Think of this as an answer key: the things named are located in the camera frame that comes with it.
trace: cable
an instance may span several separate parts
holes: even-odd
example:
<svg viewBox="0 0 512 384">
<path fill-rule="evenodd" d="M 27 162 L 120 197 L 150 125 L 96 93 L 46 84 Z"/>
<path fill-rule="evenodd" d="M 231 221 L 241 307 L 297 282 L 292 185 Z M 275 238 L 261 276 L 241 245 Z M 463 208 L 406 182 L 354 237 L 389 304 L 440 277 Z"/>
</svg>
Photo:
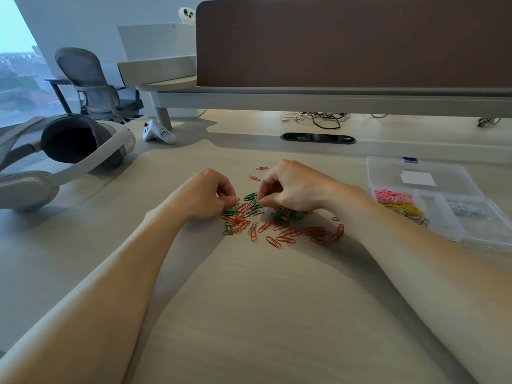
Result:
<svg viewBox="0 0 512 384">
<path fill-rule="evenodd" d="M 485 128 L 486 126 L 496 125 L 501 121 L 500 118 L 483 117 L 478 119 L 478 128 Z"/>
<path fill-rule="evenodd" d="M 341 129 L 341 122 L 344 122 L 348 120 L 350 117 L 352 117 L 351 114 L 348 113 L 323 113 L 323 112 L 317 112 L 317 111 L 284 111 L 281 112 L 280 118 L 281 121 L 295 121 L 297 123 L 301 123 L 304 120 L 311 120 L 314 125 L 316 125 L 319 128 L 322 129 Z M 335 127 L 326 127 L 321 126 L 319 122 L 324 121 L 336 121 L 337 126 Z"/>
</svg>

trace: desk leg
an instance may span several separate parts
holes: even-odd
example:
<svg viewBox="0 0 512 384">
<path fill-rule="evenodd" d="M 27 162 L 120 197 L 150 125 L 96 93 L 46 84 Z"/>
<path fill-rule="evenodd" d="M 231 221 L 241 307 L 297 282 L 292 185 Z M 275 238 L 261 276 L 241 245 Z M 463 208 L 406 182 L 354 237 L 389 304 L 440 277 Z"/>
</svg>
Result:
<svg viewBox="0 0 512 384">
<path fill-rule="evenodd" d="M 155 107 L 155 110 L 157 112 L 157 120 L 164 128 L 167 130 L 172 130 L 173 126 L 170 123 L 169 118 L 169 112 L 167 111 L 166 107 L 160 106 L 160 99 L 158 98 L 158 92 L 157 91 L 151 91 L 150 92 L 151 97 L 151 103 Z"/>
<path fill-rule="evenodd" d="M 57 98 L 59 98 L 59 101 L 61 102 L 61 105 L 64 108 L 64 111 L 67 114 L 72 114 L 73 112 L 71 111 L 71 108 L 67 104 L 66 98 L 64 98 L 64 95 L 62 95 L 61 88 L 58 85 L 51 83 L 51 82 L 50 82 L 50 85 L 52 86 L 53 91 L 55 92 L 55 95 L 57 96 Z"/>
</svg>

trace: blue clip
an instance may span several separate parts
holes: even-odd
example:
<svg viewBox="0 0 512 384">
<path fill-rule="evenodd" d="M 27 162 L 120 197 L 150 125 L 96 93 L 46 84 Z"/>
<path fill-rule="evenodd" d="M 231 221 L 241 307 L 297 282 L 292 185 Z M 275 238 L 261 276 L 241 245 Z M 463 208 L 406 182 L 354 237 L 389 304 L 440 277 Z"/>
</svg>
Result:
<svg viewBox="0 0 512 384">
<path fill-rule="evenodd" d="M 414 164 L 418 164 L 418 163 L 419 163 L 418 159 L 416 159 L 416 158 L 408 158 L 408 157 L 406 157 L 406 156 L 404 156 L 404 157 L 402 158 L 402 161 L 403 161 L 404 163 L 414 163 Z"/>
</svg>

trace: forearm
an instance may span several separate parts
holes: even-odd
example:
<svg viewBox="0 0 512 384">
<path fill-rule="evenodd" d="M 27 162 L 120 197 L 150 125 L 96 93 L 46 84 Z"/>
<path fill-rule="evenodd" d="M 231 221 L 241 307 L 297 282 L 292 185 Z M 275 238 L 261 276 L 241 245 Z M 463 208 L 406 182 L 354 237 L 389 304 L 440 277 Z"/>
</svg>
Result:
<svg viewBox="0 0 512 384">
<path fill-rule="evenodd" d="M 343 217 L 401 295 L 478 381 L 509 381 L 510 275 L 351 186 L 332 186 L 327 208 Z"/>
<path fill-rule="evenodd" d="M 182 216 L 171 202 L 146 218 L 0 360 L 0 383 L 120 382 Z"/>
</svg>

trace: chair backrest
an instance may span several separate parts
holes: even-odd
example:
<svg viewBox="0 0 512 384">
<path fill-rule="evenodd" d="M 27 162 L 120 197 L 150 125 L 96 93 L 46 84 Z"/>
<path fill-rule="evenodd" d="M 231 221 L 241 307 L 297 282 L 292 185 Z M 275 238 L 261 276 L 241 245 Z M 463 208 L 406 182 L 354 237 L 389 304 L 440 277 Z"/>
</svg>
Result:
<svg viewBox="0 0 512 384">
<path fill-rule="evenodd" d="M 86 95 L 86 109 L 91 115 L 119 108 L 119 95 L 106 82 L 100 61 L 92 52 L 64 47 L 55 52 L 55 61 L 75 89 Z"/>
</svg>

